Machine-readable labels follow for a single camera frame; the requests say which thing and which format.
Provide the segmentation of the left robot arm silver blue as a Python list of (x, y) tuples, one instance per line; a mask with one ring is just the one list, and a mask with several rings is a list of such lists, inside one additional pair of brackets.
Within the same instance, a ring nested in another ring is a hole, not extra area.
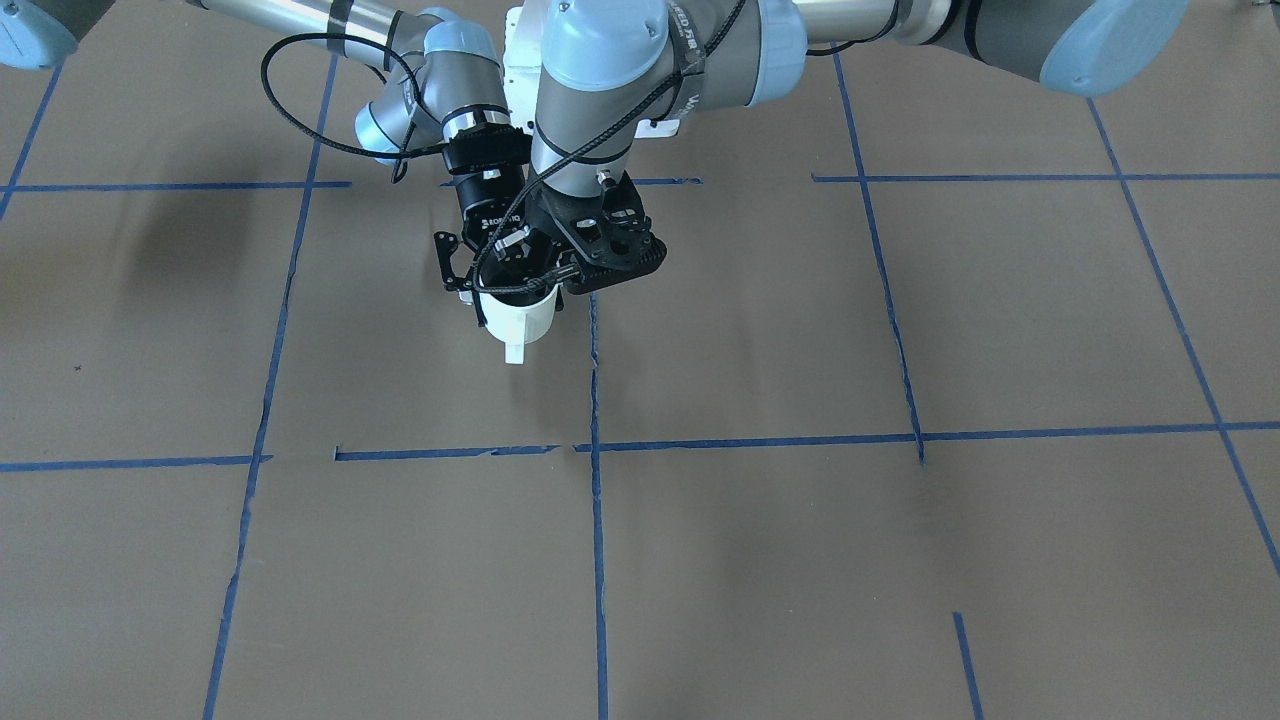
[(790, 94), (823, 44), (936, 46), (1098, 97), (1164, 50), (1184, 1), (558, 1), (540, 37), (531, 168), (602, 195), (641, 120), (750, 108)]

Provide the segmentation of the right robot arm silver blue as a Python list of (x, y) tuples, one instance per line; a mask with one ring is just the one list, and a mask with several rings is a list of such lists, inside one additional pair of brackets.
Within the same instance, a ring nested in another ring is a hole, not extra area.
[[(65, 60), (74, 55), (90, 31), (116, 1), (3, 1), (3, 67), (22, 70), (61, 72)], [(489, 284), (503, 284), (494, 275), (506, 269), (485, 250), (489, 220), (480, 225), (479, 201), (466, 201), (465, 190), (485, 178), (504, 173), (498, 179), (515, 181), (520, 188), (520, 163), (529, 161), (529, 138), (509, 127), (508, 108), (502, 97), (499, 70), (486, 31), (463, 22), (448, 9), (429, 8), (419, 14), (384, 6), (378, 1), (187, 1), (207, 10), (271, 29), (279, 38), (266, 50), (260, 63), (260, 79), (268, 101), (280, 117), (319, 145), (355, 156), (375, 158), (394, 167), (393, 182), (399, 182), (403, 165), (413, 158), (444, 152), (445, 164), (456, 176), (465, 176), (458, 190), (466, 224), (463, 240), (476, 259), (463, 278), (449, 275), (449, 256), (458, 240), (436, 234), (442, 249), (440, 268), (445, 287), (467, 291)], [(361, 109), (355, 122), (361, 146), (351, 146), (324, 137), (317, 128), (291, 115), (279, 102), (271, 86), (270, 65), (282, 50), (306, 44), (325, 49), (334, 58), (351, 59), (367, 67), (383, 82), (384, 90), (375, 102)], [(509, 206), (512, 193), (489, 208), (497, 218)], [(209, 237), (201, 242), (192, 234), (177, 233), (177, 220), (160, 222), (146, 242), (138, 243), (142, 254), (136, 268), (142, 281), (192, 287), (196, 281), (229, 281), (230, 269), (243, 264), (241, 250), (243, 232), (230, 223), (205, 228)], [(35, 291), (19, 281), (52, 281), (68, 270), (70, 260), (86, 260), (82, 240), (68, 241), (64, 252), (45, 258), (49, 263), (27, 263), (19, 268), (18, 258), (3, 258), (3, 316), (15, 313), (18, 299), (35, 301)]]

